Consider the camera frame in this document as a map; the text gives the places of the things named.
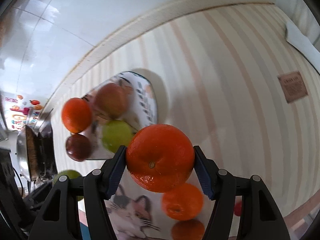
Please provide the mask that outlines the red cherry tomato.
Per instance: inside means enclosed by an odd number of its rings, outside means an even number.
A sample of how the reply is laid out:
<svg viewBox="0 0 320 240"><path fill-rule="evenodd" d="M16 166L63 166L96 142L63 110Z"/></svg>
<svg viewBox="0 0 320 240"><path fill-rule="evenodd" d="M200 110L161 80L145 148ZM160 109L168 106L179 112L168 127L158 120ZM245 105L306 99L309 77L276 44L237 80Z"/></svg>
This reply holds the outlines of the red cherry tomato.
<svg viewBox="0 0 320 240"><path fill-rule="evenodd" d="M240 217L242 213L242 201L238 201L234 206L234 215Z"/></svg>

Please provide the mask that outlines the green apple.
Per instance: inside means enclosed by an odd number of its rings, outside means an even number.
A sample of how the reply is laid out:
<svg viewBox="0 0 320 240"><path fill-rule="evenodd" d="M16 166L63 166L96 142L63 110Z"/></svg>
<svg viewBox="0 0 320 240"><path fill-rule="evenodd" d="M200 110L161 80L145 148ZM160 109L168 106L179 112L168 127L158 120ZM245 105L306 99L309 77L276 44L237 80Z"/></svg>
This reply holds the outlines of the green apple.
<svg viewBox="0 0 320 240"><path fill-rule="evenodd" d="M84 177L78 171L65 170L54 176L53 186L62 176L64 176L65 179L71 183L72 193L77 196L77 200L81 201L84 199Z"/></svg>
<svg viewBox="0 0 320 240"><path fill-rule="evenodd" d="M120 146L127 147L132 138L132 129L124 121L112 120L102 127L101 142L110 152L116 153Z"/></svg>

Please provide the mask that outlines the black gas stove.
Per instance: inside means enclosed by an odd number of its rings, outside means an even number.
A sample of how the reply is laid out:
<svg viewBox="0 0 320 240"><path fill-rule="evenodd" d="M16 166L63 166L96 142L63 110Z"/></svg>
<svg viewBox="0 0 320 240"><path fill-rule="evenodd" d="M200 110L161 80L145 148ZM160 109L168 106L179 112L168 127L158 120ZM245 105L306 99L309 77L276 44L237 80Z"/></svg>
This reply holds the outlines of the black gas stove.
<svg viewBox="0 0 320 240"><path fill-rule="evenodd" d="M49 121L41 126L37 133L29 126L25 126L27 164L29 179L27 182L29 193L39 186L52 181L57 174L53 130Z"/></svg>

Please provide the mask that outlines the small dark orange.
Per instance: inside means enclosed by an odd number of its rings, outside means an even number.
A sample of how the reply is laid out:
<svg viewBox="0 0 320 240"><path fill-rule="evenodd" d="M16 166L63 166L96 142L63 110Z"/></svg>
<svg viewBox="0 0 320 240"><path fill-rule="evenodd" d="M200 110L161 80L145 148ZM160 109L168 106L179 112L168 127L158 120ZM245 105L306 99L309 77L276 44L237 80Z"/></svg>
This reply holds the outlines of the small dark orange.
<svg viewBox="0 0 320 240"><path fill-rule="evenodd" d="M196 220L177 222L171 229L171 236L174 240L201 240L204 235L204 225Z"/></svg>

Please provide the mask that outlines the steel wok with lid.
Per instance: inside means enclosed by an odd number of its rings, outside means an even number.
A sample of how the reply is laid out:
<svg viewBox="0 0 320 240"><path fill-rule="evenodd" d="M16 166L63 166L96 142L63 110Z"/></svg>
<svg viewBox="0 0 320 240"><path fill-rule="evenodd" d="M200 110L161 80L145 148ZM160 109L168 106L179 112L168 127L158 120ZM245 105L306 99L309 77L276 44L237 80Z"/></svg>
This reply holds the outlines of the steel wok with lid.
<svg viewBox="0 0 320 240"><path fill-rule="evenodd" d="M27 119L25 126L19 131L16 153L20 176L29 182L52 180L57 174L51 123L46 120L35 129L36 112L33 107L25 109Z"/></svg>

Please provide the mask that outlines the dark red apple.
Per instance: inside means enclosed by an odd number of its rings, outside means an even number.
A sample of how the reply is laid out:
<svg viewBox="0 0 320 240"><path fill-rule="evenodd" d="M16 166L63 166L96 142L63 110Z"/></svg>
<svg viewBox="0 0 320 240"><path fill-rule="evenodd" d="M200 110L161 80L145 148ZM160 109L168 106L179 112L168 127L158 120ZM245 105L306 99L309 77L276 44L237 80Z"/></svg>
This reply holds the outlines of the dark red apple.
<svg viewBox="0 0 320 240"><path fill-rule="evenodd" d="M68 137L65 147L67 155L78 162L86 160L92 153L90 140L82 134L74 134Z"/></svg>

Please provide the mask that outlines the green apple centre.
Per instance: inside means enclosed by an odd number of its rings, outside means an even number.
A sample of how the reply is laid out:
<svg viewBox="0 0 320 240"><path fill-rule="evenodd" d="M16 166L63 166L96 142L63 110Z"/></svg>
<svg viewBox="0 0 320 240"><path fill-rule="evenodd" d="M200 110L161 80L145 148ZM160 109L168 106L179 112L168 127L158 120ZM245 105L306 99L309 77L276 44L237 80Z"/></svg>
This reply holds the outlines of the green apple centre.
<svg viewBox="0 0 320 240"><path fill-rule="evenodd" d="M112 120L102 127L101 142L110 152L116 153L120 146L127 147L132 138L132 129L124 121Z"/></svg>

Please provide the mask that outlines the large orange on plate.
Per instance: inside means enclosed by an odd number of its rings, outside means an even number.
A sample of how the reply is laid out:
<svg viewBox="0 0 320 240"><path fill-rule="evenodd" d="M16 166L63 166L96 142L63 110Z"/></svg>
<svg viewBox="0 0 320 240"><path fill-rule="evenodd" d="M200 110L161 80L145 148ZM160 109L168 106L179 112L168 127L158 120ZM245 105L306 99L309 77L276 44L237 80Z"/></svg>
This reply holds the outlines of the large orange on plate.
<svg viewBox="0 0 320 240"><path fill-rule="evenodd" d="M64 104L61 118L65 128L73 134L78 134L90 126L93 115L86 100L71 98Z"/></svg>

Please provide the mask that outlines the red apple upper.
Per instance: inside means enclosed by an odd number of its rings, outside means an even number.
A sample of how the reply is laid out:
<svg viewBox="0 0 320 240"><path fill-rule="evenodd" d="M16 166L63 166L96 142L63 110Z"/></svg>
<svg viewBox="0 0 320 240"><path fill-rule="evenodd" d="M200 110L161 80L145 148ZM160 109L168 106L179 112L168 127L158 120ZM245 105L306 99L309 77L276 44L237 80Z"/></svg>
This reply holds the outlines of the red apple upper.
<svg viewBox="0 0 320 240"><path fill-rule="evenodd" d="M95 95L96 109L107 114L112 119L119 118L129 107L125 90L116 83L108 83L101 87Z"/></svg>

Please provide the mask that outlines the patterned ceramic fruit plate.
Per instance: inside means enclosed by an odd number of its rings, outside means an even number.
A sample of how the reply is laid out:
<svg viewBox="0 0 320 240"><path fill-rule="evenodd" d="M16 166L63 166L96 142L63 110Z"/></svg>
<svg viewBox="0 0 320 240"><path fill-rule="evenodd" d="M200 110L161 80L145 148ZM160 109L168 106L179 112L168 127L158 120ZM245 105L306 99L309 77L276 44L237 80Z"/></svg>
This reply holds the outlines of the patterned ceramic fruit plate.
<svg viewBox="0 0 320 240"><path fill-rule="evenodd" d="M97 92L109 83L115 83L128 92L129 107L118 120L127 123L132 134L136 134L146 126L158 123L157 101L150 81L146 77L131 71L120 72L112 76L82 97L89 103L93 113L92 124L81 132L89 139L92 146L92 152L88 160L105 160L114 156L114 153L103 144L103 127L111 119L94 107L94 98Z"/></svg>

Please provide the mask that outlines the striped cat table mat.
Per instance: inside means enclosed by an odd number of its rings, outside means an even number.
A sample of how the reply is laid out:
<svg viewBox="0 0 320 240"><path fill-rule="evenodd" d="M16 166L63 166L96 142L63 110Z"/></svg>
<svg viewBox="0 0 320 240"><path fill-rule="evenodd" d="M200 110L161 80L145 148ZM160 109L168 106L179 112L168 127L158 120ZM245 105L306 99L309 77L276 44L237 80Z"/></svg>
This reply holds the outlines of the striped cat table mat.
<svg viewBox="0 0 320 240"><path fill-rule="evenodd" d="M86 175L100 160L67 156L61 110L124 71L150 81L159 123L182 130L217 165L261 176L287 226L319 206L319 74L286 40L274 4L219 7L177 18L125 44L81 77L52 116L58 171Z"/></svg>

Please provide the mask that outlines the white folded cloth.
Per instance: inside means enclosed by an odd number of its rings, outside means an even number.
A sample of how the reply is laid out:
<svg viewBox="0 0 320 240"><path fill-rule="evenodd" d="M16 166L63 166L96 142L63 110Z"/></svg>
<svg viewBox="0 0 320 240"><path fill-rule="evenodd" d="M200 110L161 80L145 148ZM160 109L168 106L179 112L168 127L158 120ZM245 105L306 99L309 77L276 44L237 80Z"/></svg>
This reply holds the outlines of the white folded cloth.
<svg viewBox="0 0 320 240"><path fill-rule="evenodd" d="M319 74L320 53L310 40L301 33L298 27L291 21L286 23L286 41L296 48L313 66Z"/></svg>

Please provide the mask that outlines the colourful wall stickers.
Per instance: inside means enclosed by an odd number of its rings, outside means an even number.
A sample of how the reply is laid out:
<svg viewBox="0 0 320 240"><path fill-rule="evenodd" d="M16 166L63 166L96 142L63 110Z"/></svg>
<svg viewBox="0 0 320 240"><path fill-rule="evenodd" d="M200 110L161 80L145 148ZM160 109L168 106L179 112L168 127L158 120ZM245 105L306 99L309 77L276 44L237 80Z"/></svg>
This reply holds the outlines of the colourful wall stickers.
<svg viewBox="0 0 320 240"><path fill-rule="evenodd" d="M44 98L4 92L2 94L2 106L8 130L19 132L25 125L34 128L39 120L44 103Z"/></svg>

